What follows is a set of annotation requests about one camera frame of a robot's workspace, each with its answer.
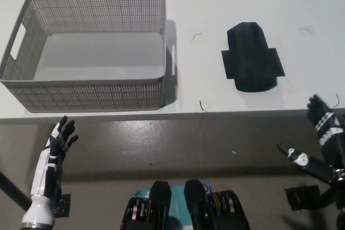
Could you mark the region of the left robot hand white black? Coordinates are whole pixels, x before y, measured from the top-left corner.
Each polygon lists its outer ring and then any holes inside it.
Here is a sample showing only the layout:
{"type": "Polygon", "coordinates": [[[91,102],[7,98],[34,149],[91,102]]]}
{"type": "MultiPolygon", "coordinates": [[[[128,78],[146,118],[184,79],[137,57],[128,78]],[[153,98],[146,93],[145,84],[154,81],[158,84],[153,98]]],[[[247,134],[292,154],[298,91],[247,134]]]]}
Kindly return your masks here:
{"type": "Polygon", "coordinates": [[[75,121],[65,115],[54,126],[39,155],[30,195],[53,199],[61,195],[62,163],[71,145],[78,139],[75,121]]]}

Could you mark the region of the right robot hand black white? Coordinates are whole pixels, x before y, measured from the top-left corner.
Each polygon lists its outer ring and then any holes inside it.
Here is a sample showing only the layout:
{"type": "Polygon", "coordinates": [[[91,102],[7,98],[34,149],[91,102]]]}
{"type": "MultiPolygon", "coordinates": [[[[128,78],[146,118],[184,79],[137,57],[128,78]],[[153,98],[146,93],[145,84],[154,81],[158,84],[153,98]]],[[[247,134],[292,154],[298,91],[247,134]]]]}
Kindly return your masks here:
{"type": "Polygon", "coordinates": [[[344,120],[340,119],[317,94],[309,99],[307,118],[318,137],[323,160],[278,144],[278,150],[306,174],[332,184],[344,181],[344,120]]]}

